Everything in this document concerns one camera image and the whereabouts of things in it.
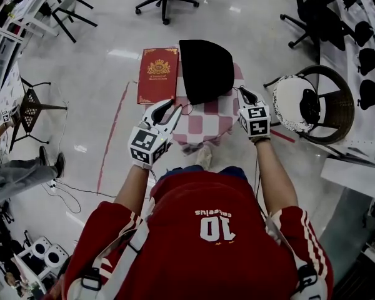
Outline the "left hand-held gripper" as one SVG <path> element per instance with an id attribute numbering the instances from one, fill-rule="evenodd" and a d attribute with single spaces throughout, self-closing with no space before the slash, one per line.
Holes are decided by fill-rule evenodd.
<path id="1" fill-rule="evenodd" d="M 132 162 L 146 163 L 153 167 L 171 146 L 172 132 L 182 115 L 183 107 L 174 109 L 166 122 L 162 122 L 166 111 L 174 104 L 166 99 L 149 106 L 142 121 L 132 129 L 128 141 L 128 151 Z"/>

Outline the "black cloth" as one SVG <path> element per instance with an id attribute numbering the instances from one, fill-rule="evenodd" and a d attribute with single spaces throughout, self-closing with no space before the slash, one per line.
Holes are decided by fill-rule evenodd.
<path id="1" fill-rule="evenodd" d="M 232 104 L 230 110 L 236 116 L 238 105 L 233 90 L 239 87 L 237 81 L 244 78 L 231 53 L 202 39 L 180 40 L 179 51 L 187 97 L 182 114 L 187 116 L 203 104 L 207 114 L 225 115 L 221 103 L 226 103 Z"/>

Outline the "person's left forearm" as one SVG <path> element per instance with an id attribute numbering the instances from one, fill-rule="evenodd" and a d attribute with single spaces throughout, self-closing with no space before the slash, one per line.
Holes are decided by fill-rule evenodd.
<path id="1" fill-rule="evenodd" d="M 149 170 L 133 165 L 113 203 L 120 204 L 141 215 L 146 194 Z"/>

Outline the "person's right forearm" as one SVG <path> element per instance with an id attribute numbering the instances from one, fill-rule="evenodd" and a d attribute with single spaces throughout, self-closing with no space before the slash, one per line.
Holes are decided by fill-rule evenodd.
<path id="1" fill-rule="evenodd" d="M 257 150 L 262 194 L 269 215 L 288 207 L 298 207 L 298 197 L 287 172 L 277 157 L 268 137 L 254 137 Z"/>

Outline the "red book gold emblem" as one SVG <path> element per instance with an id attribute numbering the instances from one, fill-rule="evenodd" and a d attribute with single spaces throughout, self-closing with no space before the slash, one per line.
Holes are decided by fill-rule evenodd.
<path id="1" fill-rule="evenodd" d="M 137 82 L 137 103 L 155 104 L 174 99 L 178 65 L 178 48 L 144 49 Z"/>

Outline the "white round seat cushion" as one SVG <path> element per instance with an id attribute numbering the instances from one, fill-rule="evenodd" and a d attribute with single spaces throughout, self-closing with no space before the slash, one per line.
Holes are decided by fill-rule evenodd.
<path id="1" fill-rule="evenodd" d="M 308 133 L 314 126 L 306 122 L 300 111 L 305 89 L 315 91 L 307 79 L 290 75 L 279 78 L 272 92 L 274 112 L 278 121 L 295 133 Z"/>

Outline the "table with checkered tablecloth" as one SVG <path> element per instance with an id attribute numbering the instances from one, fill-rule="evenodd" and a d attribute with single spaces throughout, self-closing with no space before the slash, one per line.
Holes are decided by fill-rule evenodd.
<path id="1" fill-rule="evenodd" d="M 175 105 L 177 106 L 183 106 L 188 103 L 181 68 L 181 55 L 179 52 L 175 97 Z M 238 80 L 237 82 L 239 83 L 239 87 L 245 85 L 244 80 Z M 236 89 L 232 92 L 235 94 L 234 98 L 237 101 L 238 110 Z M 230 110 L 231 105 L 232 104 L 226 104 L 225 102 L 221 103 L 221 108 L 226 110 L 225 115 L 207 114 L 203 104 L 197 109 L 194 109 L 193 112 L 187 116 L 183 115 L 182 112 L 172 136 L 173 139 L 182 146 L 182 151 L 185 155 L 197 151 L 206 142 L 217 144 L 223 134 L 231 132 L 232 127 L 238 121 L 238 112 L 236 116 L 232 115 L 232 111 Z"/>

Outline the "person's white shoe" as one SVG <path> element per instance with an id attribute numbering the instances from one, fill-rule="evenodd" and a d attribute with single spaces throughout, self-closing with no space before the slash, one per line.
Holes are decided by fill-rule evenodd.
<path id="1" fill-rule="evenodd" d="M 208 145 L 204 145 L 197 154 L 196 165 L 202 167 L 205 171 L 210 170 L 211 161 L 213 155 L 211 148 Z"/>

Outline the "person's blue shorts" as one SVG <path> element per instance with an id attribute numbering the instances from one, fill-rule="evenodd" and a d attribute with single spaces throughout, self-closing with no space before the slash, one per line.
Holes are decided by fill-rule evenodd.
<path id="1" fill-rule="evenodd" d="M 181 174 L 181 173 L 193 173 L 193 172 L 202 172 L 205 171 L 205 169 L 200 165 L 192 165 L 187 167 L 177 167 L 170 171 L 167 171 L 163 176 L 159 178 L 159 180 L 163 180 L 166 177 L 175 175 L 175 174 Z M 244 173 L 244 171 L 240 167 L 236 166 L 228 166 L 224 168 L 223 170 L 219 171 L 218 174 L 227 175 L 227 176 L 235 176 L 238 178 L 241 178 L 245 181 L 247 181 L 247 177 Z"/>

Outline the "dark wicker round chair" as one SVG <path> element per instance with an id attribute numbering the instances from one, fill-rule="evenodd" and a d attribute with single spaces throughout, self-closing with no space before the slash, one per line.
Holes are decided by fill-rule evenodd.
<path id="1" fill-rule="evenodd" d="M 319 94 L 318 88 L 312 84 L 321 106 L 320 119 L 309 132 L 294 133 L 311 143 L 321 146 L 338 143 L 346 137 L 354 122 L 353 95 L 347 82 L 335 70 L 327 66 L 308 66 L 293 75 L 307 79 L 312 74 L 327 77 L 337 86 L 337 90 Z M 272 85 L 275 87 L 276 82 L 281 77 L 264 84 L 263 87 L 268 88 Z M 279 121 L 273 124 L 273 126 L 278 125 L 282 124 Z"/>

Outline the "rows of black bags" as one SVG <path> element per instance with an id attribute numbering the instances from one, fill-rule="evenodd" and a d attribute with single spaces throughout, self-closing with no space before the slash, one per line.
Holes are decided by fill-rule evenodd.
<path id="1" fill-rule="evenodd" d="M 362 110 L 375 106 L 375 4 L 373 0 L 355 0 L 350 7 L 356 23 L 354 35 L 359 50 L 355 62 L 361 76 L 357 105 Z"/>

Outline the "black metal lattice chair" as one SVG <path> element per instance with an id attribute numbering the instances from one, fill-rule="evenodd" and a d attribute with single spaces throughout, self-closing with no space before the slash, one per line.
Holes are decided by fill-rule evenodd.
<path id="1" fill-rule="evenodd" d="M 43 104 L 40 102 L 38 95 L 35 92 L 35 87 L 42 85 L 51 85 L 51 82 L 40 82 L 38 84 L 31 84 L 21 77 L 22 86 L 26 86 L 24 96 L 19 107 L 19 119 L 14 125 L 12 133 L 9 152 L 13 150 L 14 144 L 26 138 L 31 138 L 41 144 L 49 144 L 49 141 L 42 141 L 32 135 L 32 131 L 42 111 L 63 110 L 67 111 L 67 106 L 55 106 L 50 104 Z"/>

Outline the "white triangle-patterned table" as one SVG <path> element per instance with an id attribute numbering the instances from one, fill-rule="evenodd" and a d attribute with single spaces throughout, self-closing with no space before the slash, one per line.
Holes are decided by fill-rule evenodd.
<path id="1" fill-rule="evenodd" d="M 25 94 L 19 65 L 16 61 L 0 90 L 0 112 L 10 111 L 22 100 Z"/>

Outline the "person's red jersey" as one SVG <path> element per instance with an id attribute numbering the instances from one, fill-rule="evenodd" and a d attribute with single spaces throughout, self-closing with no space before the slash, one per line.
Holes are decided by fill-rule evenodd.
<path id="1" fill-rule="evenodd" d="M 143 219 L 102 202 L 90 215 L 64 278 L 65 298 L 88 300 L 81 284 L 99 263 L 107 283 L 123 252 L 135 259 L 114 300 L 290 300 L 299 257 L 333 293 L 333 269 L 309 216 L 287 207 L 274 220 L 285 241 L 266 231 L 252 187 L 239 177 L 185 172 L 160 180 Z"/>

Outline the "white round-window backpack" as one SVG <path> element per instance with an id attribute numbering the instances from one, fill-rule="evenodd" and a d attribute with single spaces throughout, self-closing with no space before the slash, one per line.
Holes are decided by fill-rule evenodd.
<path id="1" fill-rule="evenodd" d="M 34 241 L 34 243 L 31 246 L 31 251 L 35 257 L 37 257 L 40 260 L 44 260 L 46 253 L 51 248 L 52 244 L 50 241 L 44 237 L 41 236 L 37 240 Z"/>
<path id="2" fill-rule="evenodd" d="M 44 262 L 50 268 L 60 268 L 69 258 L 68 253 L 58 244 L 53 244 L 44 255 Z"/>

